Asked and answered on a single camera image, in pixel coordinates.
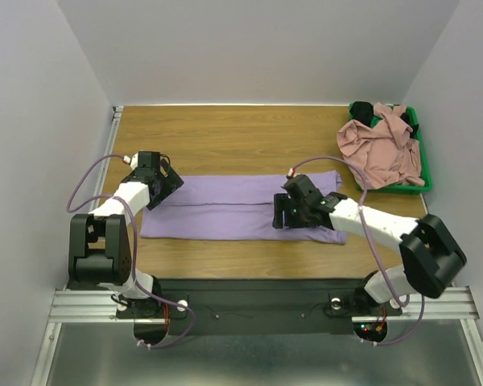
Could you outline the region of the purple t-shirt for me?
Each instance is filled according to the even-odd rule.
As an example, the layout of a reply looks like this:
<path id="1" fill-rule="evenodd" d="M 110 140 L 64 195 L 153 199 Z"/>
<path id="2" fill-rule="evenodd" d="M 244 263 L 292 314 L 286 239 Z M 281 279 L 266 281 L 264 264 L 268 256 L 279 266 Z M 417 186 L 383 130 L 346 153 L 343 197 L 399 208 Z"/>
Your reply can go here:
<path id="1" fill-rule="evenodd" d="M 184 185 L 142 214 L 140 236 L 185 240 L 312 240 L 345 244 L 346 232 L 275 229 L 274 194 L 282 175 L 184 176 Z"/>

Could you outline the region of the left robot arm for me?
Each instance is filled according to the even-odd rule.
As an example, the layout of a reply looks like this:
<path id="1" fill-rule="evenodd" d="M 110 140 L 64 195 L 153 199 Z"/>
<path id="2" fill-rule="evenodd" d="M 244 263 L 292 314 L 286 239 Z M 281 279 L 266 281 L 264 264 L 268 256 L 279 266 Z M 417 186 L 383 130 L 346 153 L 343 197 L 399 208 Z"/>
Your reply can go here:
<path id="1" fill-rule="evenodd" d="M 72 214 L 69 231 L 68 275 L 71 281 L 113 291 L 122 312 L 150 318 L 169 312 L 157 278 L 141 272 L 136 263 L 138 230 L 135 216 L 151 211 L 184 184 L 160 152 L 139 151 L 124 156 L 130 173 L 111 195 L 86 214 L 67 206 Z"/>

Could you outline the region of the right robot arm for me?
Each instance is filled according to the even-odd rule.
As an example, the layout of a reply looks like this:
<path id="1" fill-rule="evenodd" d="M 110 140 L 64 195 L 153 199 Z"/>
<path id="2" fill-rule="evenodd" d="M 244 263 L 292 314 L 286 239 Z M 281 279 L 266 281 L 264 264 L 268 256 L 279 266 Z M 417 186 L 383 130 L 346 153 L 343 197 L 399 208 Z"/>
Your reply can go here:
<path id="1" fill-rule="evenodd" d="M 372 314 L 390 300 L 412 294 L 436 299 L 453 282 L 467 257 L 444 222 L 428 214 L 421 219 L 392 215 L 358 203 L 337 192 L 323 194 L 306 175 L 289 178 L 274 196 L 275 229 L 325 228 L 367 239 L 397 253 L 401 265 L 382 264 L 354 294 L 355 307 Z"/>

